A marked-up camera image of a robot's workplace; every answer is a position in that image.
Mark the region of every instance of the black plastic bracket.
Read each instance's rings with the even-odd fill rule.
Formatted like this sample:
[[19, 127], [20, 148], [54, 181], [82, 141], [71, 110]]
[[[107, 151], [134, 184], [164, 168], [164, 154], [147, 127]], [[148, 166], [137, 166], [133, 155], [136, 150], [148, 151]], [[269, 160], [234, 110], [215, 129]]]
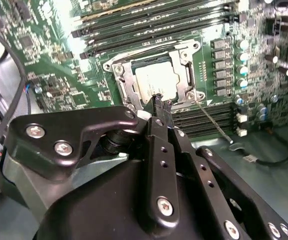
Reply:
[[[45, 135], [37, 139], [28, 136], [25, 130], [33, 125], [42, 127]], [[137, 125], [137, 116], [124, 106], [21, 116], [10, 123], [5, 146], [18, 163], [46, 179], [61, 181], [78, 165], [90, 162], [94, 148], [106, 132]], [[55, 144], [61, 141], [72, 146], [70, 155], [55, 152]], [[83, 149], [84, 143], [88, 143], [88, 150]]]

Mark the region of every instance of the green circuit board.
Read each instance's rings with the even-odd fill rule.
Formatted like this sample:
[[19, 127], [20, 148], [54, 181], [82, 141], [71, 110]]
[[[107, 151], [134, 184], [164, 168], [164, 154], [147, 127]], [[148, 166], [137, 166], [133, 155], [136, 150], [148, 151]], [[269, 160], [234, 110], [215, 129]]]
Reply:
[[[121, 105], [105, 62], [131, 50], [194, 40], [201, 44], [192, 68], [196, 90], [205, 93], [203, 106], [237, 101], [248, 107], [254, 128], [267, 119], [288, 125], [288, 76], [279, 70], [288, 69], [288, 32], [271, 33], [268, 21], [276, 24], [288, 8], [277, 11], [256, 0], [0, 0], [0, 9], [2, 33], [24, 63], [44, 112]], [[225, 45], [217, 49], [220, 41]], [[224, 59], [215, 59], [218, 51], [226, 51]], [[248, 60], [240, 60], [243, 53]], [[216, 69], [220, 61], [225, 66]]]

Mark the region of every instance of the microchip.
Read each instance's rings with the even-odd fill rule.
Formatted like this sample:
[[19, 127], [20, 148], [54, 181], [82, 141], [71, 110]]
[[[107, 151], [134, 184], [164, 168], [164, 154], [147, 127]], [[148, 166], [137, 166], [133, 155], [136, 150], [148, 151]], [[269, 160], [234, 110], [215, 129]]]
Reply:
[[226, 77], [226, 70], [216, 71], [214, 75], [217, 79], [224, 79]]
[[248, 19], [248, 22], [247, 22], [247, 26], [248, 27], [254, 27], [256, 24], [255, 24], [255, 19], [253, 19], [253, 18], [250, 18], [250, 19]]
[[217, 39], [211, 41], [211, 46], [214, 49], [223, 49], [225, 47], [225, 40], [223, 39]]
[[226, 61], [216, 61], [214, 62], [214, 68], [217, 69], [224, 69], [226, 67]]
[[218, 88], [225, 87], [226, 85], [227, 85], [227, 81], [225, 79], [216, 81], [216, 86]]
[[216, 89], [216, 94], [217, 94], [217, 96], [226, 96], [227, 95], [227, 90], [224, 87], [217, 88]]
[[241, 14], [239, 14], [239, 22], [240, 23], [243, 23], [244, 21], [246, 21], [247, 20], [247, 14], [246, 13], [241, 13]]
[[250, 72], [255, 72], [258, 70], [258, 65], [252, 65], [250, 66]]
[[213, 58], [214, 59], [224, 59], [226, 57], [226, 51], [215, 51], [213, 52]]
[[274, 81], [266, 81], [266, 87], [270, 87], [274, 84]]
[[251, 102], [250, 104], [248, 104], [248, 107], [250, 109], [253, 109], [256, 106], [256, 104], [254, 102]]
[[267, 45], [273, 45], [273, 44], [274, 44], [274, 39], [273, 38], [267, 39]]
[[22, 47], [24, 49], [32, 47], [34, 45], [32, 39], [30, 38], [30, 36], [22, 36], [19, 39], [19, 42], [20, 42], [20, 44], [22, 45]]

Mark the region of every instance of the black capacitor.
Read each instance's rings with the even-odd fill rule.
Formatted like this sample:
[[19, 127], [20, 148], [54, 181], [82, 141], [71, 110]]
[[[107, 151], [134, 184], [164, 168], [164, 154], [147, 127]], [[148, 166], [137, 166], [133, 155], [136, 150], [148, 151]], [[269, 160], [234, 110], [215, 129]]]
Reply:
[[285, 74], [286, 76], [288, 76], [288, 68], [280, 66], [278, 68], [278, 71], [281, 72], [282, 74]]
[[275, 56], [275, 55], [268, 54], [268, 55], [265, 56], [265, 59], [267, 61], [270, 61], [271, 63], [274, 63], [274, 64], [276, 64], [278, 62], [278, 57]]

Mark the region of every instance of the integrated circuit chip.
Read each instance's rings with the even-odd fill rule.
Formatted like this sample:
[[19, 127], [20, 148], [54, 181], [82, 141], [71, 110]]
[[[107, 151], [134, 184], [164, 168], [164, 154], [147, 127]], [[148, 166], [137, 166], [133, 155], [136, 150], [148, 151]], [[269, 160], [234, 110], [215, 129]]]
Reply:
[[18, 40], [24, 49], [30, 48], [34, 45], [30, 36], [22, 36]]

